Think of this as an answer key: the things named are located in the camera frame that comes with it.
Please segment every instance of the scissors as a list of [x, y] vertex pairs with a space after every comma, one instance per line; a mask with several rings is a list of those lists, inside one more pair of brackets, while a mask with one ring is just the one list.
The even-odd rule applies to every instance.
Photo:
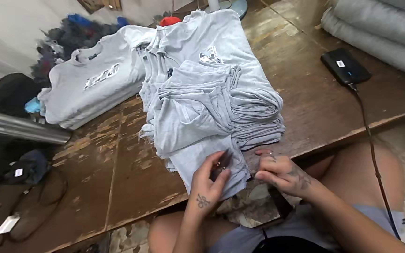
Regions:
[[218, 162], [212, 167], [212, 171], [209, 177], [212, 182], [215, 182], [218, 175], [232, 164], [232, 156], [233, 152], [230, 149], [226, 149], [225, 152], [221, 155], [220, 159], [218, 159]]

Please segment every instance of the dark fabric pile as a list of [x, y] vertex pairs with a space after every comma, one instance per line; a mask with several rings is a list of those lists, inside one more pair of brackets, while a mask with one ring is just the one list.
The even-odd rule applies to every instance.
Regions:
[[51, 87], [49, 72], [57, 64], [70, 60], [71, 53], [79, 48], [91, 48], [104, 36], [114, 34], [127, 25], [126, 19], [118, 24], [99, 24], [78, 14], [70, 14], [62, 20], [60, 28], [45, 32], [46, 38], [39, 41], [37, 51], [42, 55], [37, 64], [31, 66], [35, 83]]

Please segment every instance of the small white tag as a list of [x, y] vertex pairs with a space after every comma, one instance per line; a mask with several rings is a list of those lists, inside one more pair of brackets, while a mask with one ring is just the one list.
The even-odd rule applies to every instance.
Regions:
[[339, 67], [344, 67], [344, 66], [345, 66], [345, 64], [343, 63], [343, 61], [336, 61], [336, 63], [337, 63], [337, 65], [338, 65]]
[[20, 219], [18, 215], [11, 215], [0, 226], [0, 234], [8, 233], [14, 228], [17, 221]]
[[15, 170], [15, 177], [23, 175], [23, 169], [16, 169]]

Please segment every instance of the white graphic print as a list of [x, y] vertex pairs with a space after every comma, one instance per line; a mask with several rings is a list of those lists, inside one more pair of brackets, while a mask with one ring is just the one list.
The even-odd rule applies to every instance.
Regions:
[[205, 52], [199, 53], [199, 60], [204, 63], [224, 63], [223, 60], [218, 57], [217, 49], [215, 46], [210, 46]]
[[102, 72], [100, 75], [87, 79], [84, 89], [90, 88], [93, 85], [106, 80], [107, 78], [113, 77], [118, 72], [119, 66], [120, 66], [120, 64], [117, 63], [114, 66], [112, 66], [110, 69]]

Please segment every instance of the forearm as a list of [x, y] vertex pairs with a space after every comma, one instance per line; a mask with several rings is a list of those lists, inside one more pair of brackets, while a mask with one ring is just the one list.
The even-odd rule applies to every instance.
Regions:
[[173, 253], [202, 253], [204, 238], [199, 219], [190, 216], [186, 211], [182, 220], [179, 235]]
[[322, 186], [308, 201], [332, 227], [335, 238], [349, 252], [405, 253], [405, 244]]

